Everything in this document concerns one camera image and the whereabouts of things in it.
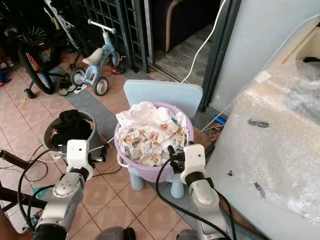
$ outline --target door frame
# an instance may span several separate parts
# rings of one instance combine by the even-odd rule
[[[214,33],[211,36],[212,44],[202,83],[203,95],[198,110],[203,112],[213,97],[220,70],[224,62],[229,41],[235,26],[242,0],[227,0],[220,13]]]

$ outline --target gray wall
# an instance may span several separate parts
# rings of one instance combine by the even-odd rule
[[[316,14],[320,0],[242,0],[209,105],[224,109],[293,30]]]

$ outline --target chair leg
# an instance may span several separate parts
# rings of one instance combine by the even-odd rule
[[[184,184],[181,181],[171,183],[170,192],[172,197],[174,197],[175,199],[182,198],[185,194]]]
[[[140,191],[145,186],[145,180],[142,177],[137,176],[131,172],[130,172],[130,183],[131,183],[131,188],[135,191]]]

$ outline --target bubble wrap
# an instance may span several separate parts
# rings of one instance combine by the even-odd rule
[[[257,196],[319,224],[320,68],[297,62],[268,73],[235,100],[212,159]]]

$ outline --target black metal gate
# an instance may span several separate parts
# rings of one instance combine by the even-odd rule
[[[91,19],[107,27],[116,29],[110,34],[118,51],[124,52],[131,67],[148,72],[147,38],[144,4],[141,0],[70,0],[73,16],[79,21]],[[87,38],[100,38],[97,30]]]

